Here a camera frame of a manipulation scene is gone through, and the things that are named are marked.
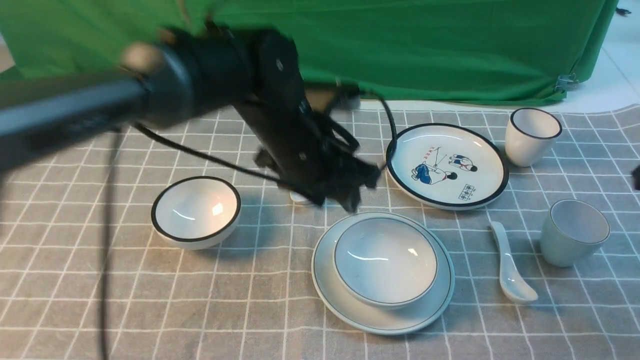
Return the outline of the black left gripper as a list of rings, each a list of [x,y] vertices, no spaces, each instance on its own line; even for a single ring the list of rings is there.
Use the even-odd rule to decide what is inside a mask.
[[[254,123],[263,154],[259,167],[279,175],[283,186],[314,205],[332,200],[354,214],[361,205],[361,189],[375,189],[382,169],[356,157],[353,142],[336,121],[321,112],[265,117]]]

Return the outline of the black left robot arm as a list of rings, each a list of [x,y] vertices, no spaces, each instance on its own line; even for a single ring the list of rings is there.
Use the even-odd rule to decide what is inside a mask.
[[[226,107],[261,143],[256,171],[157,134]],[[131,44],[117,68],[3,83],[0,125],[2,175],[125,125],[314,205],[331,199],[350,214],[361,188],[375,189],[384,170],[356,157],[359,142],[328,111],[311,107],[297,46],[274,28],[211,21],[202,35],[167,28],[159,42]]]

